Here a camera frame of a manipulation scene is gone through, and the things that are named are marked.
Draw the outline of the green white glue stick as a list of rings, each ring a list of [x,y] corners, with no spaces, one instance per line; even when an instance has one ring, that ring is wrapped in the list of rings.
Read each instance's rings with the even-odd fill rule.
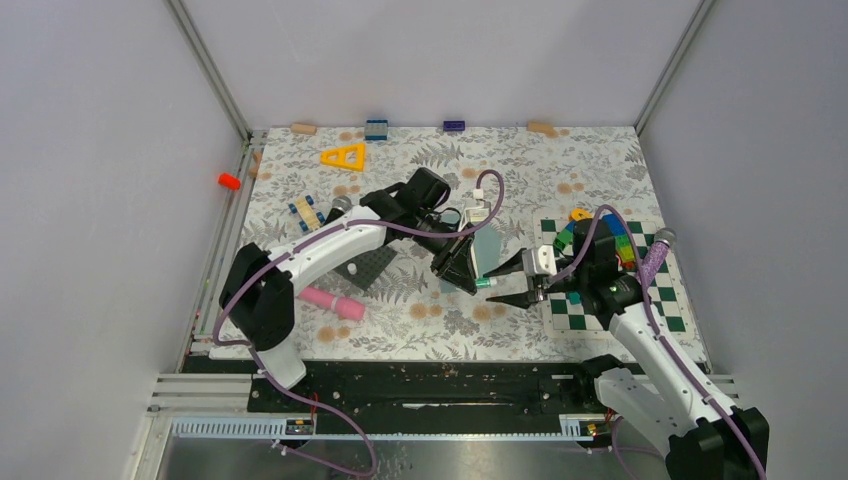
[[[497,278],[478,278],[475,285],[477,288],[492,288],[497,285]]]

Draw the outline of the light blue envelope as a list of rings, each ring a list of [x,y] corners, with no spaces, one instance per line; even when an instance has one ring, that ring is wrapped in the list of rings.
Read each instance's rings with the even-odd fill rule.
[[[460,214],[452,211],[442,214],[442,220],[446,223],[455,223],[460,218]],[[481,278],[482,274],[496,268],[501,262],[502,236],[494,228],[493,224],[494,221],[475,233],[473,253],[478,278]],[[440,281],[440,293],[448,294],[457,291],[458,289],[451,284]]]

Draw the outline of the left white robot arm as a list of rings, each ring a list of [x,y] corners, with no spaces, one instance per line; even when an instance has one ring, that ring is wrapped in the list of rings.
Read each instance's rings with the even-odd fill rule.
[[[346,213],[316,231],[275,250],[255,243],[239,249],[222,288],[220,317],[213,340],[224,321],[244,336],[259,369],[273,383],[272,398],[288,411],[309,401],[306,366],[290,335],[297,319],[296,300],[303,289],[325,273],[356,256],[409,238],[432,254],[432,272],[441,280],[473,295],[476,275],[470,249],[478,229],[443,222],[436,209],[448,199],[442,177],[421,167],[406,182],[365,195]]]

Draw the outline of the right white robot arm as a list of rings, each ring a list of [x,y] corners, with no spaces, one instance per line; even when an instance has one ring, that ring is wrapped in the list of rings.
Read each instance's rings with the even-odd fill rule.
[[[606,354],[581,363],[575,402],[589,412],[607,407],[629,422],[662,456],[670,478],[765,478],[767,420],[754,407],[740,408],[686,356],[659,321],[647,282],[620,267],[616,250],[605,220],[579,220],[570,259],[542,245],[489,271],[522,272],[528,280],[526,292],[494,300],[528,309],[553,293],[580,295],[586,313],[628,350],[654,388]]]

